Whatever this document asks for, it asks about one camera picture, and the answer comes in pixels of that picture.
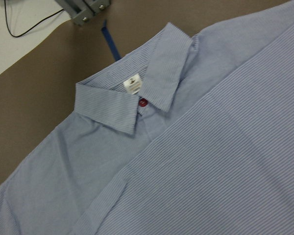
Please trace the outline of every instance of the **white floor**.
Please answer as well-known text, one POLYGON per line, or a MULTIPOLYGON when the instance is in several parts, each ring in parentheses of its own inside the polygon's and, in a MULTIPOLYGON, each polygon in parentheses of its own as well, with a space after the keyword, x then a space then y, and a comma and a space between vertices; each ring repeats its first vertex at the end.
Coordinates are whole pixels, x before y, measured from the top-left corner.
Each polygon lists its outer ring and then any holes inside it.
MULTIPOLYGON (((61 7, 54 0, 6 0, 10 30, 19 35, 61 7)), ((20 38, 7 31, 4 1, 0 0, 0 74, 40 44, 61 23, 70 19, 66 12, 49 18, 20 38)))

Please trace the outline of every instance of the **button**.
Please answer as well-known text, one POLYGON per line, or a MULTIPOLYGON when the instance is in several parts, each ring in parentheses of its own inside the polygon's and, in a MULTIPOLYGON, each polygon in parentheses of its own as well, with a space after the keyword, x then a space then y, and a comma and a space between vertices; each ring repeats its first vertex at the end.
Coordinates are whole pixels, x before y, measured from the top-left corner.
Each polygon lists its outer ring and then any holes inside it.
POLYGON ((138 104, 141 107, 145 107, 148 104, 148 100, 142 98, 142 99, 139 100, 138 104))

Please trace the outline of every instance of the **gray metal object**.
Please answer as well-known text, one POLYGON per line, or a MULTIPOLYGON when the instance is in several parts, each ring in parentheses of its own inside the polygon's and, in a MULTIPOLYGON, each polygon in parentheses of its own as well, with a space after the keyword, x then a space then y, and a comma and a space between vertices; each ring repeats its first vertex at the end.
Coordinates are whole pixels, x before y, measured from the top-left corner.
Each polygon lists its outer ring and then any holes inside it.
POLYGON ((74 23, 83 25, 110 5, 110 0, 55 0, 74 23))

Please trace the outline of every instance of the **collar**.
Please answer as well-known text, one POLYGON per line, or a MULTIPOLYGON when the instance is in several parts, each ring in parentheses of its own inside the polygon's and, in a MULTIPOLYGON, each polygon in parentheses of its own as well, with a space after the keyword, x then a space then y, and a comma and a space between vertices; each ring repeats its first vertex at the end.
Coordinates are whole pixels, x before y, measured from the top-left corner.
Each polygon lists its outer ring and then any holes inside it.
POLYGON ((192 39, 168 23, 121 60, 76 83, 74 111, 118 131, 134 134, 138 102, 143 97, 169 111, 192 39), (147 69, 137 94, 110 90, 147 69))

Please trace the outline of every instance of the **sleeve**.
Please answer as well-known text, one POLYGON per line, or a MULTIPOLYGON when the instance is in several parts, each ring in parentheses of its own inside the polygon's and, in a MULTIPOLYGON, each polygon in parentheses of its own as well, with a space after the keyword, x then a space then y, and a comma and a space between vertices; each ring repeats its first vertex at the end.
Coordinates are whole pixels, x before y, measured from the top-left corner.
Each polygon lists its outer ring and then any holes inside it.
POLYGON ((4 193, 5 188, 0 188, 0 235, 20 235, 17 219, 5 199, 4 193))

